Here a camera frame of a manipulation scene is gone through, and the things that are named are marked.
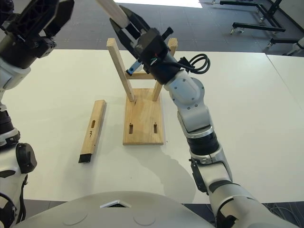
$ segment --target wooden leg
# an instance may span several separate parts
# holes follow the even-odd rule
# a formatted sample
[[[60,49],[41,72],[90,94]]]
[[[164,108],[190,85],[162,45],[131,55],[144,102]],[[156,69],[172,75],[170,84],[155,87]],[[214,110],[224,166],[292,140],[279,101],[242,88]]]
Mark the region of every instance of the wooden leg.
[[[115,38],[109,38],[106,43],[106,46],[110,52],[111,58],[114,62],[114,65],[116,67],[120,80],[124,86],[124,90],[127,93],[129,101],[134,101],[134,92],[133,92],[133,89],[131,87],[129,80],[127,79],[127,77],[125,75],[124,62],[120,55]]]
[[[171,55],[174,56],[175,51],[176,51],[177,46],[178,46],[177,39],[176,38],[170,38],[169,42],[168,42],[168,46],[171,50]],[[154,86],[153,94],[152,94],[152,100],[153,101],[157,101],[161,90],[162,90],[162,85],[159,84],[158,82],[156,82],[155,86]]]
[[[90,122],[85,133],[79,163],[91,161],[91,155],[95,152],[98,145],[100,131],[104,121],[105,108],[105,100],[95,101]]]

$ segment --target floor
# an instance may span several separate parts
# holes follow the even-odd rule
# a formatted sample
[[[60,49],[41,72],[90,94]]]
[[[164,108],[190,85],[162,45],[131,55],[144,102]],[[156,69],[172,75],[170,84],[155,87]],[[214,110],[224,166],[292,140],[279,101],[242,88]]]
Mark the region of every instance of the floor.
[[[267,0],[256,0],[269,7]],[[15,11],[21,12],[29,0],[14,0]],[[57,48],[59,49],[106,49],[108,38],[116,38],[110,26],[108,16],[93,0],[75,0],[76,5],[71,21],[66,24],[57,35]],[[276,36],[271,32],[246,29],[244,33],[236,32],[230,35],[233,22],[255,23],[259,16],[254,7],[220,5],[217,0],[215,5],[212,0],[201,0],[202,8],[128,4],[128,7],[142,15],[148,24],[158,28],[161,32],[170,26],[179,41],[178,50],[181,51],[234,51],[234,52],[265,52],[267,54],[281,55],[291,49],[291,45],[277,44],[270,49],[266,46],[270,38],[302,38],[304,33],[290,22],[281,12],[276,13],[276,18],[286,28],[285,33]],[[27,218],[63,202],[25,200]],[[195,213],[213,220],[209,207],[202,204],[186,205]],[[304,226],[304,203],[279,204],[294,212]],[[286,219],[295,222],[291,214]]]

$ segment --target white table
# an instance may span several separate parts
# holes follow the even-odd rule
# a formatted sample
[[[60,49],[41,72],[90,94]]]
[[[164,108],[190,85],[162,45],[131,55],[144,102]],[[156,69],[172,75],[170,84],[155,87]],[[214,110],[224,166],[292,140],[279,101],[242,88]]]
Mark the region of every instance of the white table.
[[[209,72],[193,76],[206,88],[234,181],[261,202],[304,200],[304,116],[281,77],[262,53],[207,54]],[[127,51],[122,56],[126,66],[133,63]],[[135,88],[153,85],[153,80],[133,82]],[[55,50],[33,64],[27,78],[4,96],[14,126],[38,161],[26,199],[68,201],[138,190],[182,203],[209,202],[192,178],[188,145],[168,93],[161,92],[163,146],[122,145],[125,97],[106,50]],[[107,101],[101,140],[91,163],[78,164],[96,99]]]
[[[297,103],[304,110],[304,58],[272,55],[268,55],[268,58]]]

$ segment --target wooden stool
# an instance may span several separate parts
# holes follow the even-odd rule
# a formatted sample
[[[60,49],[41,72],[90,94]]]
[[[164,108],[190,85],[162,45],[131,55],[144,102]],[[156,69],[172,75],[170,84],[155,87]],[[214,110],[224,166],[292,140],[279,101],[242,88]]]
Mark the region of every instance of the wooden stool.
[[[154,77],[146,72],[134,72],[129,76],[116,40],[109,38],[106,45],[127,93],[123,145],[163,145],[163,118],[159,97],[162,85],[156,82],[154,89],[132,89],[130,79],[154,79]],[[176,38],[169,39],[168,46],[172,55],[177,45]]]

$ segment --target wooden base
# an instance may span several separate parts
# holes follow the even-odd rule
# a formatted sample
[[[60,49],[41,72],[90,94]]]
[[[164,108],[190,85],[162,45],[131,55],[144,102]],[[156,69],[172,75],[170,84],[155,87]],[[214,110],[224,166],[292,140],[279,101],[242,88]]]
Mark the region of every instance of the wooden base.
[[[153,89],[134,89],[134,101],[126,99],[124,145],[163,145],[160,98],[152,101]]]

